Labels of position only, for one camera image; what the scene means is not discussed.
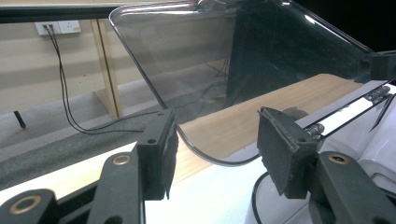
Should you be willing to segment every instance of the beige wall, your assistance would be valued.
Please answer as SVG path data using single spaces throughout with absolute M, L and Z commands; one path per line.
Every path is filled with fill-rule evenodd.
M 0 5 L 92 2 L 110 1 L 2 0 Z M 95 91 L 113 117 L 119 117 L 117 85 L 142 77 L 108 20 L 100 20 L 102 29 L 97 20 L 79 22 L 81 33 L 57 35 L 69 96 Z M 38 35 L 32 22 L 0 24 L 0 68 L 0 114 L 62 99 L 54 47 L 48 36 Z

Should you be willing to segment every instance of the black metal arm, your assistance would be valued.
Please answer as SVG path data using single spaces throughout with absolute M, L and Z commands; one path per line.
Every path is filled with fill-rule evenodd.
M 280 111 L 260 111 L 258 148 L 279 195 L 311 193 L 314 223 L 396 223 L 396 208 L 359 164 L 320 143 Z
M 169 197 L 177 145 L 175 114 L 164 110 L 132 152 L 106 160 L 98 181 L 59 201 L 49 189 L 25 191 L 0 207 L 0 224 L 145 223 L 145 201 Z

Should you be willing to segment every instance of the power cable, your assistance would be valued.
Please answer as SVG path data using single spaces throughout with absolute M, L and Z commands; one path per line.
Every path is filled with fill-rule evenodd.
M 69 96 L 68 96 L 68 90 L 67 90 L 67 82 L 66 82 L 66 77 L 65 77 L 65 74 L 64 74 L 64 65 L 62 63 L 61 52 L 59 50 L 59 45 L 58 45 L 58 41 L 56 39 L 56 35 L 54 33 L 54 30 L 53 30 L 53 26 L 51 24 L 49 25 L 49 27 L 47 25 L 44 25 L 44 28 L 47 30 L 47 32 L 49 34 L 49 38 L 50 38 L 50 40 L 52 42 L 53 47 L 55 48 L 57 56 L 58 56 L 58 60 L 59 60 L 59 75 L 60 75 L 61 86 L 62 86 L 62 99 L 63 99 L 63 103 L 64 103 L 64 112 L 66 114 L 66 118 L 67 118 L 67 121 L 69 122 L 70 126 L 72 126 L 75 130 L 79 131 L 80 133 L 85 133 L 85 134 L 142 133 L 143 132 L 142 130 L 111 130 L 111 131 L 105 131 L 105 132 L 99 132 L 99 133 L 90 133 L 90 132 L 102 130 L 102 129 L 107 128 L 107 127 L 109 127 L 109 126 L 111 126 L 111 125 L 113 125 L 115 123 L 118 123 L 118 122 L 120 122 L 122 120 L 136 118 L 136 117 L 145 116 L 145 115 L 149 115 L 149 114 L 155 114 L 155 113 L 158 113 L 159 111 L 153 111 L 153 112 L 148 112 L 148 113 L 144 113 L 144 114 L 134 115 L 134 116 L 131 116 L 131 117 L 128 117 L 128 118 L 118 119 L 118 120 L 110 122 L 107 125 L 102 126 L 100 128 L 85 129 L 85 128 L 81 127 L 80 125 L 78 125 L 78 123 L 74 119 L 73 114 L 72 114 L 71 109 L 70 109 Z

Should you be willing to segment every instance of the black cable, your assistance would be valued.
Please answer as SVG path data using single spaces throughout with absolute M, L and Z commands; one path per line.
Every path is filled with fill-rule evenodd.
M 142 133 L 143 131 L 141 130 L 112 130 L 112 131 L 106 131 L 106 132 L 100 132 L 100 133 L 87 133 L 87 132 L 93 132 L 93 131 L 97 131 L 97 130 L 102 130 L 110 125 L 113 125 L 117 122 L 120 122 L 122 120 L 125 119 L 131 119 L 131 118 L 136 118 L 136 117 L 140 117 L 140 116 L 144 116 L 144 115 L 148 115 L 148 114 L 154 114 L 154 113 L 158 113 L 159 111 L 153 111 L 153 112 L 148 112 L 148 113 L 144 113 L 144 114 L 139 114 L 139 115 L 134 115 L 128 118 L 123 118 L 123 119 L 118 119 L 115 120 L 105 126 L 102 126 L 100 128 L 94 128 L 94 129 L 85 129 L 82 128 L 81 126 L 78 125 L 78 123 L 75 121 L 73 114 L 71 112 L 70 109 L 70 104 L 69 104 L 69 96 L 68 96 L 68 91 L 67 91 L 67 82 L 66 82 L 66 78 L 65 78 L 65 74 L 64 74 L 64 66 L 62 63 L 62 58 L 61 58 L 61 52 L 59 50 L 59 45 L 58 45 L 58 41 L 56 39 L 56 35 L 54 33 L 53 27 L 52 25 L 49 26 L 50 30 L 48 29 L 47 25 L 44 26 L 44 28 L 47 30 L 47 32 L 49 33 L 49 38 L 51 39 L 52 45 L 55 48 L 56 54 L 58 56 L 58 60 L 59 60 L 59 73 L 60 73 L 60 79 L 61 79 L 61 86 L 62 86 L 62 98 L 63 98 L 63 103 L 64 103 L 64 112 L 66 114 L 66 118 L 67 121 L 69 122 L 69 124 L 77 131 L 79 131 L 80 133 L 85 133 L 85 134 L 102 134 L 102 133 L 124 133 L 124 132 L 133 132 L 133 133 Z
M 256 181 L 256 183 L 254 184 L 254 187 L 253 187 L 253 192 L 251 193 L 251 207 L 253 209 L 253 215 L 256 218 L 256 221 L 257 221 L 258 224 L 262 224 L 262 220 L 260 219 L 259 211 L 257 210 L 257 202 L 256 202 L 257 190 L 259 189 L 260 183 L 267 176 L 268 176 L 268 172 L 265 172 L 263 175 L 261 175 L 257 179 L 257 181 Z

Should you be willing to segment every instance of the white object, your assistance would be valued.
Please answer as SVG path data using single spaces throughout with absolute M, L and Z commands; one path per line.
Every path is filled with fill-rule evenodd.
M 78 21 L 58 21 L 62 34 L 73 34 L 81 32 Z
M 49 34 L 45 26 L 47 26 L 48 29 L 50 29 L 50 26 L 52 26 L 53 33 L 55 33 L 56 35 L 81 32 L 81 27 L 79 26 L 78 21 L 42 21 L 35 22 L 35 28 L 37 29 L 39 35 Z

